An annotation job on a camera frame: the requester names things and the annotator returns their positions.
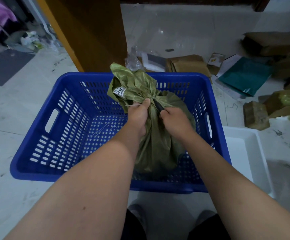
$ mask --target shoe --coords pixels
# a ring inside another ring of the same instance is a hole
[[[147,217],[143,208],[138,204],[130,205],[127,208],[141,223],[145,233],[147,234]]]
[[[198,225],[202,224],[203,222],[205,222],[208,218],[211,218],[212,216],[215,216],[217,213],[215,213],[214,211],[211,210],[203,210],[198,218],[197,221],[195,223],[195,227],[197,227]]]

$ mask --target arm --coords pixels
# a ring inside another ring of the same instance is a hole
[[[161,117],[190,154],[231,238],[290,239],[290,213],[208,145],[181,109],[166,108]]]
[[[105,145],[65,173],[6,236],[10,239],[120,239],[150,100]]]

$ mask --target olive green sack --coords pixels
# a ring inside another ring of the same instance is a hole
[[[183,146],[165,129],[153,98],[165,107],[178,107],[183,110],[195,129],[195,119],[186,104],[173,92],[156,89],[156,80],[143,70],[132,72],[122,65],[113,63],[110,66],[114,78],[109,85],[107,95],[119,102],[125,113],[133,101],[143,103],[151,99],[146,121],[146,135],[141,138],[136,157],[135,170],[138,173],[162,175],[177,167],[178,159],[185,152]]]

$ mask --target person's left arm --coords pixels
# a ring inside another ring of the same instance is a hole
[[[150,104],[131,106],[123,128],[57,180],[5,240],[120,239]]]

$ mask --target green envelope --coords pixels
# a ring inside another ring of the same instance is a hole
[[[272,74],[272,67],[242,57],[219,80],[244,96],[254,96]]]
[[[114,78],[107,95],[119,102],[125,113],[128,112],[126,105],[133,104],[133,101],[142,103],[145,98],[151,99],[145,124],[146,135],[141,138],[134,169],[138,173],[152,173],[154,177],[163,176],[177,167],[178,159],[185,153],[185,149],[165,129],[153,99],[163,108],[181,108],[194,129],[195,119],[178,96],[173,92],[156,89],[156,80],[143,70],[132,72],[116,63],[111,64],[110,69]]]

